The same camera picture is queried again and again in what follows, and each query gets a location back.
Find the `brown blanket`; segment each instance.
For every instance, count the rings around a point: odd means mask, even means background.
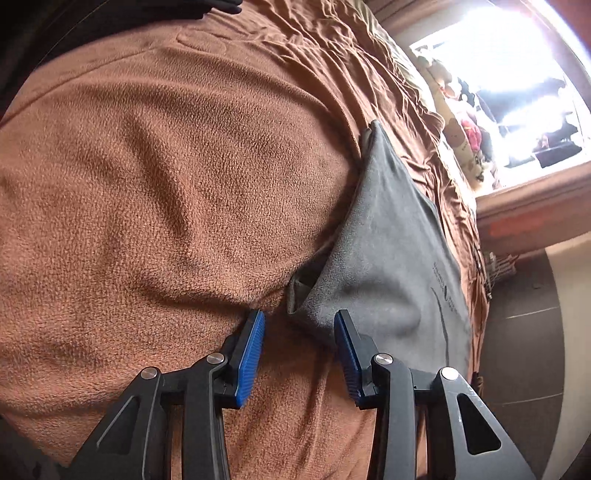
[[[345,217],[374,118],[441,211],[476,365],[478,235],[437,156],[440,118],[345,1],[258,0],[84,46],[13,102],[0,414],[67,464],[142,367],[191,365],[258,306],[270,314],[254,391],[225,413],[233,478],[364,478],[373,414],[282,300]]]

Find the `blanket wrinkle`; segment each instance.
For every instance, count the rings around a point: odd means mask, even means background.
[[[284,292],[346,217],[375,118],[438,199],[483,324],[441,119],[345,0],[247,0],[38,68],[0,122],[0,414],[67,465],[138,371],[190,366],[260,307],[254,390],[224,412],[232,477],[363,478],[375,413],[288,321]]]

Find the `tile grout line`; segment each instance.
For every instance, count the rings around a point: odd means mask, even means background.
[[[559,308],[560,308],[560,305],[557,306],[557,307],[550,307],[549,309],[536,310],[535,312],[520,313],[519,315],[511,315],[510,317],[505,317],[505,320],[508,320],[508,319],[516,319],[516,318],[519,318],[519,317],[525,317],[527,315],[534,315],[536,313],[549,312],[550,310],[556,310],[556,309],[559,309]]]
[[[490,405],[500,405],[500,406],[505,406],[505,405],[514,405],[516,403],[525,403],[528,401],[536,401],[536,400],[545,400],[546,398],[554,398],[554,397],[559,397],[560,395],[562,395],[564,392],[560,392],[560,393],[555,393],[552,395],[546,395],[544,397],[537,397],[537,398],[529,398],[527,400],[515,400],[515,401],[508,401],[508,402],[504,402],[504,403],[493,403],[491,402]]]

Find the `folded gray cloth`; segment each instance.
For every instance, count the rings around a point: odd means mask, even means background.
[[[292,276],[290,316],[333,343],[347,309],[360,333],[411,368],[466,376],[472,328],[439,214],[417,190],[378,121],[362,138],[366,170],[334,243]]]

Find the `wrinkled bed sheet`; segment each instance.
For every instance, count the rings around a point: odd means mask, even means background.
[[[441,119],[347,2],[258,0],[84,46],[13,102],[0,124],[0,414],[67,464],[142,367],[191,365],[256,306],[269,312],[258,378],[225,412],[233,478],[364,478],[374,414],[348,399],[333,352],[287,320],[284,292],[345,218],[373,119],[440,212],[477,369],[478,234],[439,157]]]

